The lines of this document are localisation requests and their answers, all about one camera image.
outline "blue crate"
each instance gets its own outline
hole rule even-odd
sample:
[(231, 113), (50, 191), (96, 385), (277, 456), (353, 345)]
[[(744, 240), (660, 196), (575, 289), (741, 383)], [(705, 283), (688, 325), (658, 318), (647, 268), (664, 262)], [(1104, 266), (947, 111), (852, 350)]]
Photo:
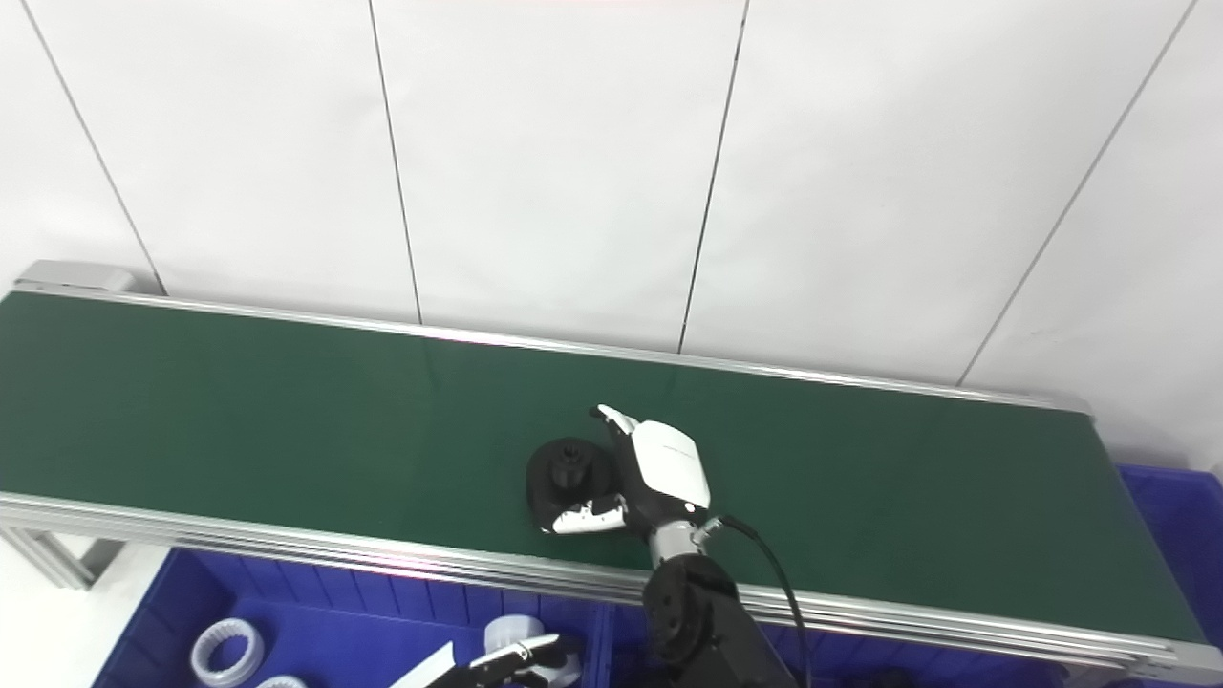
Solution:
[[(527, 613), (586, 642), (582, 688), (607, 683), (605, 605), (291, 562), (174, 550), (153, 580), (95, 688), (201, 686), (188, 665), (196, 638), (225, 617), (249, 621), (267, 644), (242, 686), (291, 673), (311, 688), (389, 687), (448, 642), (455, 659), (484, 654), (484, 624)], [(241, 642), (221, 648), (232, 661)]]
[[(1223, 486), (1203, 473), (1120, 473), (1206, 637), (1223, 644)], [(389, 687), (446, 642), (459, 661), (483, 654), (483, 627), (503, 613), (537, 616), (549, 631), (585, 638), (582, 688), (620, 688), (649, 665), (640, 607), (175, 550), (94, 687), (199, 686), (187, 664), (191, 645), (229, 616), (251, 621), (268, 643), (263, 667), (243, 686), (292, 673), (311, 688)], [(797, 668), (795, 631), (764, 632)], [(888, 667), (909, 671), (922, 688), (1062, 686), (1060, 667), (1018, 657), (819, 632), (808, 646), (818, 688), (845, 688)]]
[(1120, 473), (1206, 639), (1223, 648), (1223, 485), (1192, 470), (1124, 466)]

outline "wall panel seam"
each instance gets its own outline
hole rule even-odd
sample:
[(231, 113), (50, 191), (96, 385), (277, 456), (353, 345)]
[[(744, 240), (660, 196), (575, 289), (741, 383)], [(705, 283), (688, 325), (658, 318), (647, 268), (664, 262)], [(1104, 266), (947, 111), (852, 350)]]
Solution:
[(722, 123), (718, 127), (718, 142), (713, 149), (713, 166), (709, 171), (709, 188), (704, 196), (704, 210), (701, 214), (701, 231), (696, 237), (696, 253), (692, 258), (692, 276), (689, 280), (687, 299), (684, 303), (684, 320), (680, 323), (679, 343), (675, 347), (676, 354), (684, 353), (684, 336), (687, 334), (687, 318), (692, 310), (692, 292), (696, 290), (696, 273), (701, 265), (701, 249), (704, 247), (704, 227), (709, 222), (709, 205), (713, 202), (713, 185), (718, 178), (718, 161), (722, 159), (722, 142), (726, 134), (726, 119), (730, 116), (730, 100), (735, 94), (735, 75), (739, 73), (739, 54), (744, 46), (744, 32), (747, 28), (747, 12), (752, 0), (744, 0), (744, 13), (739, 18), (739, 37), (735, 39), (735, 55), (730, 64), (730, 78), (726, 83), (726, 100), (722, 108)]
[(1168, 35), (1168, 39), (1164, 40), (1163, 46), (1159, 49), (1159, 53), (1156, 54), (1155, 61), (1151, 62), (1151, 67), (1147, 68), (1146, 73), (1142, 76), (1142, 79), (1139, 82), (1137, 88), (1134, 90), (1134, 95), (1130, 97), (1129, 101), (1126, 101), (1125, 104), (1125, 108), (1121, 109), (1120, 116), (1117, 119), (1117, 122), (1113, 123), (1113, 127), (1109, 130), (1108, 136), (1104, 137), (1104, 142), (1096, 152), (1096, 155), (1091, 160), (1091, 164), (1087, 165), (1087, 170), (1079, 180), (1079, 183), (1075, 185), (1075, 188), (1070, 193), (1070, 197), (1066, 199), (1065, 205), (1063, 205), (1062, 211), (1058, 213), (1057, 219), (1053, 221), (1053, 226), (1049, 227), (1049, 231), (1044, 235), (1044, 240), (1036, 249), (1036, 253), (1032, 255), (1032, 259), (1027, 263), (1027, 268), (1024, 270), (1019, 280), (1015, 282), (1014, 288), (1011, 288), (1010, 295), (1007, 297), (1007, 301), (998, 310), (998, 314), (991, 323), (989, 329), (986, 330), (985, 336), (981, 339), (981, 342), (978, 343), (976, 351), (972, 353), (972, 358), (970, 358), (967, 365), (964, 367), (964, 373), (961, 373), (959, 380), (955, 381), (956, 387), (964, 386), (964, 381), (967, 380), (969, 375), (972, 373), (972, 368), (976, 367), (977, 360), (981, 359), (981, 354), (986, 351), (986, 347), (989, 346), (989, 341), (998, 331), (998, 325), (1002, 324), (1002, 320), (1007, 317), (1007, 313), (1010, 310), (1010, 307), (1015, 303), (1015, 298), (1019, 296), (1020, 291), (1022, 291), (1024, 286), (1027, 284), (1027, 280), (1032, 275), (1032, 271), (1036, 269), (1037, 263), (1040, 263), (1041, 258), (1044, 257), (1046, 249), (1053, 242), (1053, 237), (1057, 235), (1058, 230), (1062, 229), (1062, 224), (1065, 220), (1066, 215), (1070, 213), (1070, 208), (1074, 207), (1075, 202), (1079, 199), (1079, 196), (1082, 193), (1082, 189), (1087, 186), (1087, 181), (1091, 178), (1091, 175), (1096, 171), (1096, 167), (1099, 166), (1101, 159), (1103, 159), (1104, 154), (1108, 152), (1108, 148), (1113, 143), (1113, 139), (1117, 138), (1117, 132), (1120, 131), (1121, 126), (1125, 123), (1125, 120), (1129, 117), (1130, 111), (1134, 109), (1134, 105), (1139, 101), (1139, 98), (1142, 95), (1142, 92), (1146, 89), (1146, 86), (1147, 83), (1150, 83), (1151, 77), (1155, 75), (1156, 70), (1159, 68), (1159, 64), (1163, 62), (1164, 55), (1168, 54), (1168, 49), (1172, 48), (1173, 42), (1175, 42), (1177, 35), (1180, 34), (1181, 27), (1185, 26), (1185, 22), (1189, 20), (1190, 13), (1192, 13), (1194, 7), (1196, 5), (1197, 0), (1190, 0), (1189, 5), (1185, 7), (1185, 11), (1180, 15), (1180, 20), (1177, 21), (1177, 26), (1173, 27), (1172, 33)]
[(416, 321), (424, 324), (424, 312), (421, 309), (421, 290), (416, 284), (416, 262), (412, 257), (412, 237), (407, 229), (407, 205), (404, 202), (404, 180), (399, 171), (399, 149), (395, 147), (395, 125), (390, 117), (390, 97), (386, 94), (386, 72), (383, 68), (382, 43), (378, 40), (378, 18), (374, 16), (373, 0), (366, 0), (369, 6), (369, 31), (374, 39), (374, 56), (378, 59), (378, 83), (382, 87), (383, 110), (386, 115), (386, 134), (390, 141), (391, 166), (395, 169), (395, 191), (399, 193), (399, 214), (404, 221), (404, 244), (407, 247), (407, 269), (412, 273), (412, 298), (416, 301)]
[(141, 252), (144, 254), (144, 260), (148, 263), (149, 270), (153, 273), (153, 279), (157, 281), (158, 288), (161, 290), (161, 293), (170, 296), (171, 293), (165, 288), (165, 282), (161, 281), (161, 274), (158, 271), (157, 264), (153, 263), (153, 255), (149, 253), (148, 246), (144, 244), (144, 238), (136, 227), (136, 220), (132, 219), (132, 213), (127, 209), (127, 203), (124, 202), (124, 196), (119, 192), (119, 185), (115, 183), (115, 177), (111, 176), (110, 167), (106, 166), (106, 160), (102, 156), (98, 142), (94, 141), (93, 132), (89, 131), (89, 125), (86, 123), (84, 116), (81, 114), (81, 108), (77, 105), (76, 98), (72, 97), (72, 90), (68, 88), (67, 79), (64, 78), (64, 72), (60, 71), (60, 65), (55, 61), (55, 55), (51, 54), (51, 46), (43, 35), (43, 29), (38, 26), (38, 21), (34, 18), (33, 10), (29, 9), (27, 0), (21, 0), (21, 7), (26, 12), (26, 18), (29, 20), (31, 28), (34, 29), (34, 35), (38, 37), (38, 43), (42, 45), (43, 54), (46, 55), (46, 61), (50, 62), (51, 70), (55, 72), (55, 78), (60, 82), (60, 89), (64, 92), (65, 98), (67, 98), (68, 106), (72, 108), (72, 114), (76, 116), (77, 123), (81, 125), (81, 131), (84, 132), (86, 141), (89, 142), (89, 149), (93, 150), (93, 156), (98, 160), (98, 166), (102, 167), (102, 174), (106, 178), (106, 185), (110, 187), (110, 192), (114, 193), (115, 200), (119, 203), (119, 208), (124, 213), (124, 219), (127, 220), (127, 226), (131, 227), (132, 235), (136, 237), (136, 243), (139, 244)]

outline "floor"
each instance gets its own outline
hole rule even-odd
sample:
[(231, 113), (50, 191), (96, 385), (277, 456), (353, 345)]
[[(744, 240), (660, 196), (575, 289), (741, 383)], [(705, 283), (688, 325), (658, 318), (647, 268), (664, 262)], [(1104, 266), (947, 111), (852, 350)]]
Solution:
[[(89, 541), (65, 538), (75, 554)], [(87, 688), (168, 550), (127, 545), (88, 593), (46, 582), (0, 543), (0, 666), (6, 686)]]

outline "black cable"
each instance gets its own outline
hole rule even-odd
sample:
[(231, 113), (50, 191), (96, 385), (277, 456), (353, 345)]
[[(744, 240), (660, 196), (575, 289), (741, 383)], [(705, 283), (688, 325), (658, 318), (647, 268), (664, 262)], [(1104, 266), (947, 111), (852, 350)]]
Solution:
[(718, 521), (742, 533), (752, 543), (756, 543), (761, 551), (764, 552), (768, 563), (773, 566), (773, 573), (777, 574), (778, 582), (781, 583), (781, 590), (785, 593), (785, 599), (790, 602), (794, 626), (799, 629), (799, 651), (802, 653), (802, 676), (805, 681), (802, 688), (811, 688), (811, 655), (807, 654), (807, 627), (802, 623), (802, 612), (799, 611), (799, 601), (794, 598), (794, 588), (790, 588), (790, 580), (785, 577), (785, 572), (781, 571), (781, 562), (777, 561), (777, 557), (773, 556), (773, 550), (768, 549), (764, 539), (761, 538), (759, 533), (756, 533), (755, 528), (733, 516), (720, 516)]

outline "black object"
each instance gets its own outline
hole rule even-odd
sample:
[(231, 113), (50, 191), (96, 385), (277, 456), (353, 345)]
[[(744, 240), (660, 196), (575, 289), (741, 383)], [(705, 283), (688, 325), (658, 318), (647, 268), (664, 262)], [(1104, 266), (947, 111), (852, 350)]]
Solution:
[(539, 447), (527, 463), (532, 523), (552, 533), (552, 524), (574, 505), (614, 494), (614, 475), (612, 457), (593, 442), (563, 437)]
[(704, 555), (664, 561), (642, 596), (651, 650), (676, 688), (795, 688), (777, 650), (739, 602), (734, 580)]

